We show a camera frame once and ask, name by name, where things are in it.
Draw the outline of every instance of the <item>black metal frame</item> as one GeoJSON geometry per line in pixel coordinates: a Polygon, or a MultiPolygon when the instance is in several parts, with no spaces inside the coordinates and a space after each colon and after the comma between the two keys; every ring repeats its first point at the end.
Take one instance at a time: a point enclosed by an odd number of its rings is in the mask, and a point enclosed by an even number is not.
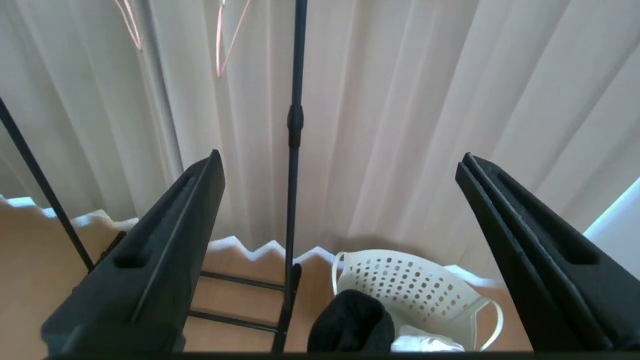
{"type": "MultiPolygon", "coordinates": [[[[206,320],[212,320],[222,322],[226,324],[243,326],[255,330],[267,331],[274,333],[273,345],[271,352],[278,354],[284,350],[284,345],[287,337],[287,331],[289,329],[289,323],[291,322],[291,315],[293,313],[293,305],[298,290],[298,284],[302,274],[302,268],[299,264],[293,264],[293,244],[295,235],[295,215],[296,215],[296,194],[297,194],[297,182],[298,182],[298,155],[300,149],[300,138],[302,133],[302,127],[304,122],[304,116],[302,111],[302,74],[304,64],[304,43],[305,43],[305,28],[306,28],[306,14],[307,14],[307,0],[296,0],[296,17],[295,17],[295,35],[294,35],[294,56],[293,56],[293,83],[292,83],[292,99],[289,114],[287,116],[287,127],[289,128],[289,176],[288,176],[288,190],[287,190],[287,224],[286,224],[286,244],[285,244],[285,272],[284,272],[284,285],[266,283],[262,281],[256,281],[251,279],[240,278],[231,275],[213,273],[208,271],[201,271],[200,275],[236,282],[248,286],[257,286],[267,288],[276,291],[282,291],[284,293],[284,301],[282,309],[280,311],[280,317],[276,326],[261,324],[241,319],[235,319],[231,317],[208,314],[200,311],[190,310],[188,316],[197,317],[206,320]]],[[[7,131],[15,143],[18,151],[22,155],[22,158],[27,163],[29,170],[35,177],[38,185],[44,192],[47,200],[51,204],[54,212],[62,226],[64,227],[67,235],[71,239],[71,242],[75,246],[80,258],[84,262],[87,270],[91,272],[95,265],[91,261],[86,249],[84,248],[80,238],[73,229],[69,218],[64,212],[62,205],[58,201],[53,189],[49,185],[44,173],[40,169],[38,162],[31,153],[29,146],[24,140],[20,130],[18,129],[15,121],[11,117],[9,111],[0,99],[0,118],[7,131]]],[[[119,234],[112,246],[109,247],[107,252],[103,254],[100,260],[102,260],[107,253],[115,248],[119,242],[119,239],[124,234],[119,234]]]]}

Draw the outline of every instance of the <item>curtain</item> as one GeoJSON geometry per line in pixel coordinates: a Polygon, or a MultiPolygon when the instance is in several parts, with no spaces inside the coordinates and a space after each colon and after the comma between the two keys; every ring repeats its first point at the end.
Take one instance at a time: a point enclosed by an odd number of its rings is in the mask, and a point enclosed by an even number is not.
{"type": "MultiPolygon", "coordinates": [[[[221,152],[214,237],[285,238],[294,1],[5,0],[0,95],[76,213],[141,216],[221,152]],[[245,2],[227,1],[226,52],[245,2]]],[[[384,247],[498,276],[453,179],[472,152],[584,231],[640,175],[637,1],[310,0],[296,254],[384,247]]],[[[3,133],[5,196],[34,194],[3,133]]]]}

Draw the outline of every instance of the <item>perforated basket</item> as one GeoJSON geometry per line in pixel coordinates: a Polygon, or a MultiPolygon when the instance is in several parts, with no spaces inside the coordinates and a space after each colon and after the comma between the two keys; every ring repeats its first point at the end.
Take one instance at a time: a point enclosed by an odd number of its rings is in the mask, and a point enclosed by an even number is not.
{"type": "Polygon", "coordinates": [[[479,350],[491,345],[502,330],[502,309],[495,301],[480,296],[444,267],[414,255],[391,250],[340,252],[331,277],[334,295],[355,289],[378,299],[391,314],[396,333],[408,324],[475,350],[476,315],[489,303],[496,308],[496,328],[479,350]],[[336,279],[342,258],[344,268],[336,279]]]}

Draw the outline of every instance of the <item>black cloth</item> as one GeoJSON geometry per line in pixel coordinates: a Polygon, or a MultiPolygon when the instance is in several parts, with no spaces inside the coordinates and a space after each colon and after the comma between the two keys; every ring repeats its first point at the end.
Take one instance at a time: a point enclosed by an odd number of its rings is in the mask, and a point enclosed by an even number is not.
{"type": "Polygon", "coordinates": [[[307,352],[388,353],[394,336],[393,320],[378,300],[356,290],[345,290],[316,319],[307,352]]]}

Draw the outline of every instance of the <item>wooden floor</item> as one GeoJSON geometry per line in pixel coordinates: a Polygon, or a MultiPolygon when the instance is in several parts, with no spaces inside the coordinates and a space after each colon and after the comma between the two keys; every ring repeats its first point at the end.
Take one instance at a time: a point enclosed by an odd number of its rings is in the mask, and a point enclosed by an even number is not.
{"type": "MultiPolygon", "coordinates": [[[[118,229],[108,221],[78,229],[92,258],[99,257],[118,229]]],[[[251,262],[237,248],[208,253],[203,269],[281,283],[284,261],[268,252],[251,262]]],[[[15,209],[0,202],[0,349],[2,358],[36,359],[46,356],[40,326],[69,295],[86,270],[56,219],[35,208],[15,209]]],[[[330,264],[311,257],[302,264],[302,278],[285,351],[303,352],[309,330],[331,301],[330,264]]],[[[505,311],[505,327],[490,350],[529,350],[522,324],[504,289],[478,288],[505,311]]],[[[200,278],[192,308],[275,325],[282,293],[226,281],[200,278]]],[[[479,314],[479,340],[495,325],[495,312],[479,314]]],[[[258,351],[271,348],[273,334],[208,320],[188,318],[184,328],[186,351],[258,351]]]]}

